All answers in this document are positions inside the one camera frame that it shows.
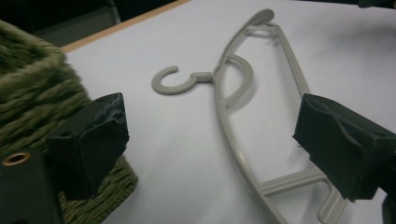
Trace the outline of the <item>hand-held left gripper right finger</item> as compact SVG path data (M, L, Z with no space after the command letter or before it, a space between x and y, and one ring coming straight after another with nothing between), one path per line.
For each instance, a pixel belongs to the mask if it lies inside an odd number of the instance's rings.
M396 133L321 96L302 98L293 138L351 201L378 189L396 201Z

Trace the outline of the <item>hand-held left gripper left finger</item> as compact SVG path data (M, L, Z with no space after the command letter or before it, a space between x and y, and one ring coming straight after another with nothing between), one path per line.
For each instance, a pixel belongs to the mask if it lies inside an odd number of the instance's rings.
M61 169L65 197L77 201L96 196L128 141L119 92L90 102L50 133L49 152Z

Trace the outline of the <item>grey plastic clothes hanger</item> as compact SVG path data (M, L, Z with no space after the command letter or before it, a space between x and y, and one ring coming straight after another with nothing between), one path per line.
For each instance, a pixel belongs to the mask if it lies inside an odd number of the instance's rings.
M232 37L222 52L219 62L213 71L193 73L184 83L169 87L163 85L163 79L178 71L176 66L169 66L154 76L151 81L151 87L160 94L174 95L189 91L199 83L213 84L219 123L224 132L231 155L248 187L249 192L265 215L267 215L275 224L288 224L287 220L276 209L270 198L274 195L285 193L293 189L317 183L324 183L328 187L329 193L318 209L318 222L320 224L336 224L344 212L347 200L344 199L336 187L332 185L328 177L321 172L319 168L314 167L268 181L259 181L253 173L243 150L237 141L228 116L228 107L238 102L242 96L247 93L253 84L254 78L253 68L250 63L246 59L236 55L234 50L238 44L242 43L245 38L248 37L248 35L257 31L268 32L279 39L298 92L301 95L310 92L308 84L304 78L304 73L294 55L289 40L286 38L282 28L272 22L274 17L275 12L271 9L263 9L253 15ZM221 84L223 83L225 75L224 69L227 63L236 63L239 65L243 75L245 76L242 84L229 96L225 96L221 90Z

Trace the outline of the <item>green woven basket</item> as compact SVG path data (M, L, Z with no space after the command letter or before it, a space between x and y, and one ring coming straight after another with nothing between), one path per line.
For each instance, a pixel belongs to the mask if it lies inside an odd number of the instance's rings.
M134 191L122 154L96 196L65 197L47 137L92 101L59 48L0 20L0 224L102 224Z

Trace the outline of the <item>dark grey chair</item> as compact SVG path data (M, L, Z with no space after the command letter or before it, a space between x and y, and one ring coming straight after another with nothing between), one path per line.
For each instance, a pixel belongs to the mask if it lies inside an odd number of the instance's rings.
M36 31L34 35L57 47L64 47L119 24L120 16L114 0L105 0L105 3L93 12Z

